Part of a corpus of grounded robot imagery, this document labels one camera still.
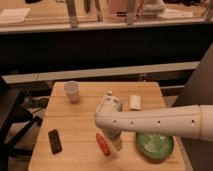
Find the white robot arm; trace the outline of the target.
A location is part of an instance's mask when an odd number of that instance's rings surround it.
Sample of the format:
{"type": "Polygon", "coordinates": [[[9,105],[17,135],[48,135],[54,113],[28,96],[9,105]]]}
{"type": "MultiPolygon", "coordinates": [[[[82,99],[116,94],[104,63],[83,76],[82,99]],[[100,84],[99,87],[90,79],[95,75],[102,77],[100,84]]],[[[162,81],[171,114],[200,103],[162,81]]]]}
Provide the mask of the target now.
{"type": "Polygon", "coordinates": [[[104,95],[95,112],[95,124],[118,151],[122,149],[122,131],[213,142],[213,105],[125,112],[119,98],[104,95]]]}

